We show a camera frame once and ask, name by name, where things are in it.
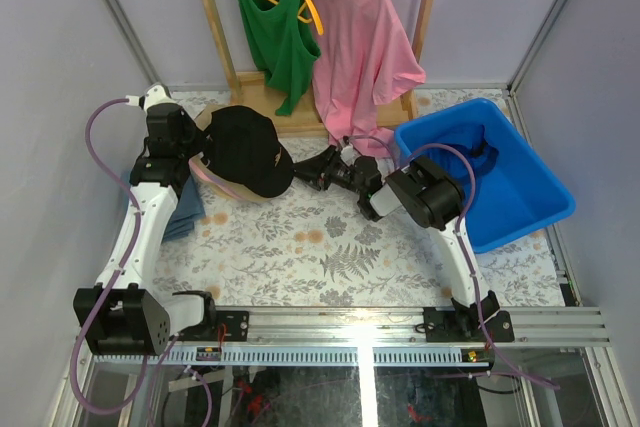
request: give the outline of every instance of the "black bracket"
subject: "black bracket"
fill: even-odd
[[[216,343],[197,348],[197,360],[220,362],[222,352],[217,342],[220,341],[218,335],[224,332],[225,342],[246,342],[249,336],[249,312],[244,310],[219,310],[217,312],[216,327],[208,332],[187,332],[182,331],[181,340],[183,342],[203,342]]]
[[[424,324],[416,329],[425,334],[427,342],[486,342],[484,333],[478,327],[465,331],[460,326],[459,313],[455,310],[425,307],[423,319]],[[485,322],[485,326],[494,342],[515,342],[509,312],[497,312]]]
[[[204,299],[204,319],[198,325],[180,332],[183,342],[218,342],[218,335],[225,332],[224,342],[246,342],[249,334],[249,312],[216,310],[209,292],[187,290],[173,295],[198,295]]]
[[[102,285],[76,291],[73,309],[80,325],[102,291]],[[149,292],[132,284],[109,292],[89,327],[86,341],[95,355],[160,355],[169,334],[169,314]]]

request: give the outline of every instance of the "green tank top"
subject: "green tank top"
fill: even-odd
[[[238,0],[251,56],[266,85],[288,94],[276,115],[291,115],[311,85],[320,48],[309,24],[298,20],[303,0]]]

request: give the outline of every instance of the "blue cloth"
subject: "blue cloth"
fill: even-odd
[[[189,177],[182,189],[176,210],[167,223],[162,242],[186,237],[195,230],[195,223],[203,217],[204,205],[198,187],[193,177]]]
[[[460,124],[431,142],[445,144],[458,150],[469,161],[478,183],[496,165],[498,150],[485,139],[484,126],[474,123]],[[469,174],[460,159],[451,152],[432,149],[425,153],[431,160],[442,167],[451,177],[462,184],[469,183]]]

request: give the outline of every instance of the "cap brim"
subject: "cap brim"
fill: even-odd
[[[285,193],[291,185],[291,182],[293,182],[293,160],[282,144],[280,144],[280,148],[280,161],[271,173],[257,182],[244,184],[249,190],[260,197],[266,197],[268,199],[278,197]]]

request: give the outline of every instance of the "black baseball cap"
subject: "black baseball cap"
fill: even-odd
[[[233,105],[213,111],[204,132],[202,162],[213,174],[266,198],[277,197],[291,185],[293,160],[270,118]]]

